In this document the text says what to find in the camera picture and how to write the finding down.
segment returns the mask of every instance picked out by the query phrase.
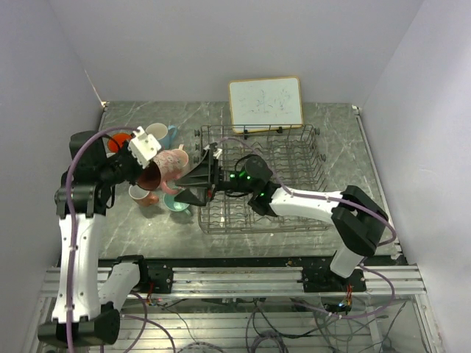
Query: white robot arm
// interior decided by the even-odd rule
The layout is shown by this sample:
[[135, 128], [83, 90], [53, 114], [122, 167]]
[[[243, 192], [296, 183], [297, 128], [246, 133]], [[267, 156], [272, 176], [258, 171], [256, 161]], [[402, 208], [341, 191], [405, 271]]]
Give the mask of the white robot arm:
[[[81, 132], [71, 138], [71, 153], [83, 145], [91, 132]], [[67, 347], [65, 322], [67, 278], [72, 275], [72, 313], [75, 346], [113, 344], [118, 338], [119, 311], [130, 291], [149, 281], [148, 269], [142, 256], [132, 255], [117, 259], [103, 287], [98, 291], [96, 276], [99, 259], [99, 239], [105, 224], [107, 202], [114, 200], [114, 185], [136, 182], [149, 161], [161, 150], [160, 144], [140, 128], [124, 148], [106, 158], [102, 141], [89, 148], [81, 158], [82, 164], [74, 172], [73, 201], [77, 211], [78, 234], [74, 271], [68, 273], [71, 243], [71, 215], [65, 203], [64, 186], [56, 193], [57, 214], [60, 217], [62, 258], [60, 288], [52, 312], [52, 321], [39, 327], [38, 338], [53, 346]], [[186, 188], [176, 196], [179, 202], [205, 206], [216, 192], [230, 191], [251, 194], [249, 206], [260, 215], [314, 218], [335, 225], [343, 240], [340, 249], [323, 276], [327, 281], [342, 285], [364, 257], [375, 253], [384, 224], [378, 219], [358, 211], [338, 199], [361, 204], [387, 220], [379, 206], [361, 189], [349, 186], [344, 191], [316, 193], [282, 188], [270, 179], [272, 172], [263, 159], [256, 155], [243, 157], [240, 171], [225, 173], [218, 167], [221, 150], [210, 145], [200, 164], [177, 181]], [[197, 189], [199, 197], [191, 192]]]

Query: pink mug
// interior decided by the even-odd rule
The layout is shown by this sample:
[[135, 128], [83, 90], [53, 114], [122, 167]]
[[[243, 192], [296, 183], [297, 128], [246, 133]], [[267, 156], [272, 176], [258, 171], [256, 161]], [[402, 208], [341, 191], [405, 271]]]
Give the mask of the pink mug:
[[159, 186], [169, 195], [177, 195], [180, 189], [172, 189], [167, 182], [181, 178], [190, 171], [188, 154], [183, 151], [183, 145], [178, 149], [162, 151], [154, 157], [153, 163], [142, 173], [138, 185], [144, 190], [155, 190]]

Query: cable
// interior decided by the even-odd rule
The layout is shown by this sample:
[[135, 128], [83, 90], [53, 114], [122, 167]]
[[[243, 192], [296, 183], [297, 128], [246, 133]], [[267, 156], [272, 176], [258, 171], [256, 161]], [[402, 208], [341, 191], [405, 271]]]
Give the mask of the cable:
[[149, 320], [149, 319], [145, 319], [145, 318], [141, 318], [141, 317], [139, 317], [139, 316], [123, 315], [123, 317], [125, 317], [125, 318], [131, 318], [132, 320], [144, 321], [144, 322], [146, 322], [146, 323], [148, 323], [148, 324], [154, 325], [154, 326], [158, 327], [159, 329], [161, 329], [161, 330], [167, 335], [167, 337], [169, 338], [170, 343], [171, 343], [171, 347], [173, 348], [174, 353], [176, 353], [177, 347], [175, 347], [174, 338], [170, 335], [170, 332], [167, 331], [167, 329], [166, 329], [165, 327], [163, 327], [162, 325], [158, 324], [158, 323], [155, 322], [155, 321], [152, 321], [152, 320]]
[[255, 327], [255, 314], [257, 313], [257, 311], [263, 316], [263, 318], [265, 319], [266, 323], [272, 328], [272, 330], [274, 332], [276, 332], [280, 337], [283, 337], [283, 338], [289, 338], [289, 339], [292, 339], [292, 340], [296, 340], [298, 338], [304, 338], [304, 337], [313, 337], [315, 335], [311, 335], [312, 332], [315, 332], [315, 331], [319, 331], [319, 328], [314, 328], [314, 329], [310, 329], [309, 331], [307, 332], [304, 332], [302, 333], [301, 335], [294, 335], [294, 334], [288, 334], [288, 333], [282, 333], [280, 331], [278, 331], [273, 325], [272, 323], [269, 321], [269, 319], [265, 316], [265, 314], [263, 313], [263, 311], [261, 310], [261, 308], [257, 307], [257, 310], [254, 311], [253, 313], [253, 316], [252, 316], [252, 325], [253, 325], [253, 329], [255, 330], [255, 332], [260, 335], [259, 331], [257, 330], [257, 328]]
[[283, 342], [283, 339], [276, 333], [272, 331], [262, 332], [258, 337], [256, 337], [250, 347], [251, 353], [255, 353], [260, 343], [265, 340], [273, 340], [280, 350], [280, 353], [289, 353], [288, 347]]
[[118, 151], [121, 149], [121, 146], [119, 145], [118, 141], [116, 141], [114, 138], [112, 138], [111, 136], [109, 136], [108, 134], [106, 134], [105, 136], [103, 136], [104, 138], [107, 138], [108, 140], [111, 140], [114, 142], [114, 144], [116, 145], [116, 147], [118, 148]]
[[371, 346], [366, 347], [365, 349], [362, 349], [362, 350], [359, 351], [358, 353], [364, 352], [364, 351], [366, 351], [367, 349], [370, 349], [370, 348], [376, 346], [376, 345], [379, 344], [379, 343], [381, 343], [381, 346], [380, 346], [380, 349], [379, 349], [379, 352], [381, 352], [381, 350], [383, 349], [384, 341], [388, 338], [389, 333], [391, 332], [391, 329], [392, 329], [394, 323], [396, 322], [397, 317], [399, 316], [399, 314], [401, 314], [401, 312], [403, 311], [403, 309], [404, 309], [404, 307], [405, 307], [406, 304], [407, 304], [407, 302], [405, 302], [404, 304], [402, 304], [401, 307], [399, 308], [399, 310], [397, 311], [396, 316], [392, 319], [391, 324], [389, 325], [388, 331], [386, 332], [386, 335], [384, 336], [383, 340], [382, 340], [381, 342], [374, 343], [374, 344], [372, 344]]
[[172, 314], [175, 314], [175, 315], [178, 315], [178, 317], [180, 318], [181, 321], [183, 321], [183, 323], [185, 324], [186, 326], [186, 329], [188, 330], [188, 334], [190, 334], [190, 337], [192, 340], [194, 340], [195, 343], [197, 343], [196, 339], [193, 337], [193, 335], [191, 334], [191, 330], [190, 330], [190, 327], [188, 325], [188, 323], [186, 322], [186, 320], [184, 318], [182, 318], [182, 316], [175, 312], [175, 311], [171, 311], [170, 309], [166, 308], [166, 307], [162, 307], [163, 309], [167, 310], [169, 313], [172, 313]]
[[[242, 140], [238, 139], [238, 138], [232, 138], [232, 137], [225, 137], [225, 138], [222, 138], [221, 140], [219, 140], [220, 143], [223, 143], [225, 141], [228, 141], [228, 140], [234, 140], [234, 141], [237, 141], [239, 142], [241, 145], [247, 147], [249, 150], [251, 150], [254, 154], [258, 155], [259, 157], [263, 158], [263, 155], [257, 151], [256, 149], [254, 149], [253, 147], [251, 147], [248, 143], [245, 143], [243, 142]], [[389, 243], [392, 243], [393, 241], [396, 240], [397, 238], [397, 234], [396, 234], [396, 230], [394, 229], [394, 227], [386, 220], [384, 219], [383, 217], [381, 217], [380, 215], [378, 215], [377, 213], [374, 213], [373, 211], [371, 211], [370, 209], [366, 208], [365, 206], [361, 205], [361, 204], [357, 204], [355, 202], [352, 202], [352, 201], [349, 201], [349, 200], [344, 200], [344, 199], [339, 199], [339, 198], [336, 198], [336, 197], [325, 197], [325, 196], [322, 196], [322, 195], [311, 195], [311, 194], [307, 194], [307, 193], [295, 193], [293, 191], [291, 191], [287, 186], [286, 184], [282, 181], [282, 179], [278, 176], [276, 170], [273, 169], [273, 167], [271, 167], [268, 163], [266, 164], [267, 167], [269, 168], [270, 171], [272, 171], [273, 173], [273, 176], [275, 177], [275, 179], [277, 180], [277, 182], [281, 185], [281, 187], [284, 189], [285, 192], [287, 192], [288, 194], [292, 195], [292, 196], [298, 196], [298, 197], [304, 197], [304, 198], [307, 198], [307, 199], [316, 199], [316, 200], [323, 200], [323, 201], [333, 201], [333, 202], [340, 202], [342, 204], [346, 204], [348, 206], [351, 206], [351, 207], [354, 207], [356, 208], [357, 210], [360, 210], [362, 212], [365, 212], [366, 214], [376, 218], [379, 220], [379, 222], [381, 222], [382, 224], [384, 224], [385, 227], [387, 227], [389, 230], [391, 230], [391, 233], [392, 233], [392, 236], [390, 239], [388, 240], [385, 240], [381, 243], [378, 244], [378, 246], [383, 246], [383, 245], [386, 245], [386, 244], [389, 244]]]
[[[221, 140], [219, 140], [219, 143], [223, 143], [223, 142], [226, 142], [226, 141], [229, 141], [229, 140], [234, 140], [234, 141], [240, 143], [242, 146], [247, 147], [254, 154], [258, 155], [260, 158], [263, 159], [263, 156], [259, 151], [257, 151], [256, 149], [251, 147], [248, 143], [245, 143], [245, 142], [243, 142], [242, 140], [240, 140], [238, 138], [225, 137], [225, 138], [222, 138]], [[383, 246], [383, 245], [392, 243], [396, 240], [397, 233], [396, 233], [396, 230], [394, 229], [394, 227], [386, 219], [384, 219], [383, 217], [381, 217], [377, 213], [371, 211], [370, 209], [366, 208], [365, 206], [363, 206], [361, 204], [357, 204], [355, 202], [351, 202], [349, 200], [339, 199], [339, 198], [336, 198], [336, 197], [327, 198], [327, 197], [322, 196], [322, 195], [311, 195], [311, 194], [307, 194], [307, 193], [296, 193], [296, 192], [290, 190], [286, 186], [286, 184], [282, 181], [282, 179], [280, 178], [280, 176], [277, 174], [276, 170], [273, 167], [271, 167], [268, 163], [266, 165], [267, 165], [268, 169], [273, 173], [273, 176], [275, 177], [277, 182], [281, 185], [281, 188], [284, 189], [285, 192], [287, 192], [288, 194], [290, 194], [292, 196], [298, 196], [298, 197], [303, 197], [303, 198], [307, 198], [307, 199], [324, 200], [324, 201], [327, 201], [327, 202], [329, 202], [329, 201], [339, 202], [339, 203], [342, 203], [342, 204], [346, 204], [347, 206], [354, 207], [355, 209], [360, 210], [362, 212], [365, 212], [366, 214], [372, 216], [373, 218], [378, 219], [379, 222], [381, 222], [385, 227], [387, 227], [389, 230], [391, 230], [391, 234], [392, 234], [390, 239], [380, 242], [378, 244], [378, 246]], [[376, 314], [380, 313], [381, 311], [385, 310], [395, 299], [394, 286], [393, 286], [392, 282], [387, 277], [385, 277], [384, 275], [380, 274], [377, 271], [370, 270], [369, 268], [364, 267], [364, 265], [362, 265], [362, 264], [360, 264], [359, 267], [364, 271], [371, 272], [372, 274], [376, 274], [377, 276], [384, 279], [388, 283], [389, 287], [391, 287], [391, 297], [390, 297], [390, 299], [389, 299], [389, 301], [386, 305], [378, 308], [377, 310], [372, 311], [371, 313], [366, 313], [366, 314], [362, 314], [362, 315], [354, 315], [354, 316], [342, 316], [342, 318], [352, 319], [352, 318], [363, 318], [363, 317], [366, 317], [366, 316], [369, 316], [369, 315], [376, 315]], [[310, 305], [306, 306], [306, 307], [308, 309], [315, 308], [315, 307], [310, 306]], [[319, 311], [319, 312], [324, 313], [324, 314], [331, 315], [334, 318], [341, 318], [340, 315], [329, 313], [326, 310], [319, 309], [317, 307], [314, 310]]]
[[226, 353], [226, 351], [223, 350], [221, 347], [215, 346], [214, 344], [211, 344], [211, 343], [208, 343], [208, 342], [193, 342], [193, 343], [187, 344], [186, 346], [181, 348], [181, 350], [179, 350], [177, 353], [180, 353], [180, 352], [184, 351], [185, 349], [191, 348], [193, 346], [206, 346], [206, 347], [215, 349], [218, 352]]
[[175, 305], [177, 305], [177, 304], [179, 304], [179, 303], [181, 303], [181, 302], [184, 302], [185, 300], [188, 300], [188, 299], [181, 299], [181, 300], [179, 300], [178, 302], [175, 302], [175, 303], [173, 303], [173, 304], [170, 304], [169, 306], [167, 306], [166, 304], [164, 304], [164, 305], [159, 304], [159, 306], [160, 306], [160, 307], [165, 307], [166, 309], [169, 309], [170, 307], [174, 307]]
[[111, 127], [109, 129], [102, 130], [97, 132], [91, 138], [87, 140], [80, 147], [79, 151], [75, 154], [74, 159], [67, 171], [67, 177], [65, 178], [65, 195], [67, 198], [67, 207], [71, 216], [71, 245], [69, 247], [70, 254], [68, 257], [68, 265], [67, 265], [67, 284], [65, 290], [65, 307], [67, 310], [66, 317], [65, 317], [65, 334], [67, 337], [67, 347], [69, 353], [74, 353], [74, 337], [72, 335], [72, 321], [74, 320], [74, 303], [72, 302], [73, 296], [73, 289], [74, 283], [72, 281], [74, 277], [74, 265], [75, 265], [75, 252], [77, 251], [77, 233], [78, 233], [78, 223], [77, 223], [77, 214], [75, 212], [74, 203], [72, 202], [72, 178], [74, 176], [75, 169], [82, 158], [85, 151], [90, 147], [96, 140], [102, 138], [106, 134], [116, 130], [131, 130], [134, 131], [136, 129], [130, 128], [128, 126], [120, 126], [120, 127]]

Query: dish rack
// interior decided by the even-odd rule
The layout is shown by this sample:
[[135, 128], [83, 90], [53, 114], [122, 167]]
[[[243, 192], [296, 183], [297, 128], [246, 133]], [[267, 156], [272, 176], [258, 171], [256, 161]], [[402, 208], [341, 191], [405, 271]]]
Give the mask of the dish rack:
[[[287, 186], [300, 190], [325, 191], [327, 187], [323, 164], [325, 155], [320, 154], [316, 144], [319, 129], [312, 125], [301, 127], [263, 125], [262, 132], [247, 132], [247, 125], [207, 125], [195, 130], [199, 137], [196, 150], [200, 155], [205, 146], [224, 137], [243, 140], [259, 151], [265, 161], [273, 166]], [[237, 141], [228, 140], [222, 145], [219, 166], [233, 170], [235, 163], [243, 156], [252, 153]], [[214, 200], [198, 209], [198, 222], [201, 230], [208, 234], [229, 233], [273, 233], [325, 230], [329, 227], [321, 221], [296, 216], [269, 217], [255, 213], [247, 204], [250, 195], [231, 198], [218, 192]]]

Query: teal mug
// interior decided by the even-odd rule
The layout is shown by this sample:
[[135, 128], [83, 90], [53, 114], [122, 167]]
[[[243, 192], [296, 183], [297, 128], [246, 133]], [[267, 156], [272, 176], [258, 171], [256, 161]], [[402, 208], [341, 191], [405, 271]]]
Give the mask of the teal mug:
[[165, 194], [163, 196], [163, 203], [167, 206], [170, 211], [173, 212], [184, 212], [187, 215], [191, 215], [191, 211], [188, 209], [190, 207], [189, 204], [184, 204], [183, 202], [176, 202], [175, 201], [176, 195], [169, 195]]
[[150, 124], [146, 128], [146, 132], [148, 134], [153, 134], [163, 149], [170, 149], [171, 142], [177, 135], [177, 127], [175, 125], [167, 127], [164, 124], [155, 123]]

